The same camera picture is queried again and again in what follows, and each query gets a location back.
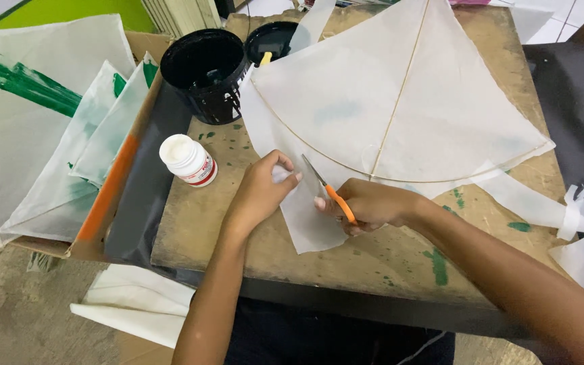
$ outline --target green wall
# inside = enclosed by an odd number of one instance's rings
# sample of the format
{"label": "green wall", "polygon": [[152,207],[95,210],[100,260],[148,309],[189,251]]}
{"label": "green wall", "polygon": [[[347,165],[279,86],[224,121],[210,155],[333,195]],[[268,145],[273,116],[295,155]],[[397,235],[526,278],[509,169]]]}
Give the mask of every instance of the green wall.
{"label": "green wall", "polygon": [[121,14],[126,30],[154,32],[141,0],[30,0],[0,20],[0,29],[70,21],[86,16]]}

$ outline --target orange scissors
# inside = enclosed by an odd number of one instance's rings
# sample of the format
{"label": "orange scissors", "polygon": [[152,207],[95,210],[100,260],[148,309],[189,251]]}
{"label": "orange scissors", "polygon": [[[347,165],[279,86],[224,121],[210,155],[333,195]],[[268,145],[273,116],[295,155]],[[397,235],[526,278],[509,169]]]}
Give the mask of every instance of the orange scissors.
{"label": "orange scissors", "polygon": [[303,158],[303,161],[305,161],[308,166],[310,166],[310,168],[312,169],[312,171],[315,173],[315,175],[317,176],[317,178],[319,179],[319,182],[321,182],[321,185],[323,185],[326,188],[326,191],[328,192],[328,196],[333,199],[334,201],[337,202],[337,204],[339,204],[339,207],[341,208],[342,211],[344,211],[344,213],[346,214],[346,218],[348,219],[348,221],[353,224],[353,225],[358,225],[358,221],[355,219],[355,215],[353,214],[353,211],[351,211],[351,209],[348,207],[348,204],[346,204],[346,202],[344,201],[344,199],[342,199],[341,196],[337,195],[337,192],[335,191],[335,189],[333,189],[319,174],[319,172],[317,172],[317,170],[315,170],[315,167],[312,166],[312,164],[310,163],[310,161],[308,161],[308,158],[304,155],[301,154],[301,157]]}

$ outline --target scissor blade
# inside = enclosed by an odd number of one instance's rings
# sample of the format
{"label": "scissor blade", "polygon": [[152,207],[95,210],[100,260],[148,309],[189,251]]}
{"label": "scissor blade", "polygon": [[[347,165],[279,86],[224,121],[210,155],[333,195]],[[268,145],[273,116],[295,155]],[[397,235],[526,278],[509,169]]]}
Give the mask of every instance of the scissor blade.
{"label": "scissor blade", "polygon": [[321,182],[321,185],[323,185],[325,187],[326,186],[326,181],[321,177],[321,175],[319,174],[319,172],[317,172],[317,170],[315,170],[315,167],[312,166],[312,164],[310,163],[310,161],[308,160],[308,158],[303,153],[301,154],[301,157],[303,158],[303,161],[305,161],[308,164],[308,166],[310,166],[310,168],[312,169],[312,172],[315,173],[315,175],[319,179],[319,182]]}

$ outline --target white glue bottle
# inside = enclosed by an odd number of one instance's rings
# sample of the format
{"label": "white glue bottle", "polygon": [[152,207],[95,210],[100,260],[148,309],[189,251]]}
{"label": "white glue bottle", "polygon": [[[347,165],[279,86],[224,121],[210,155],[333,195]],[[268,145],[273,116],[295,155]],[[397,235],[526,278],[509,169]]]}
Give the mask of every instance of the white glue bottle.
{"label": "white glue bottle", "polygon": [[217,175],[213,157],[187,135],[166,138],[159,147],[159,157],[170,172],[194,188],[209,185]]}

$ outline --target wooden table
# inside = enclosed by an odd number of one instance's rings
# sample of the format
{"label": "wooden table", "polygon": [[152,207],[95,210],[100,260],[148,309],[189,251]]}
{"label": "wooden table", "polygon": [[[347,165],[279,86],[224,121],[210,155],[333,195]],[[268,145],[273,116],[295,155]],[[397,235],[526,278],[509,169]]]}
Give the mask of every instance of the wooden table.
{"label": "wooden table", "polygon": [[[378,5],[336,8],[324,34],[337,34],[383,9]],[[455,14],[508,99],[548,135],[509,10],[461,6]],[[296,10],[251,20],[231,14],[226,29],[244,41],[247,28],[301,17]],[[215,157],[218,176],[208,187],[198,189],[174,179],[151,262],[201,273],[243,172],[258,155],[241,120],[223,126],[193,120],[188,134]],[[510,175],[554,200],[564,196],[553,151],[522,163]],[[434,201],[566,275],[547,254],[549,248],[564,243],[556,239],[554,228],[524,223],[476,185],[459,187]],[[278,210],[249,239],[242,294],[392,323],[492,336],[523,335],[432,244],[406,227],[389,226],[327,251],[296,254]]]}

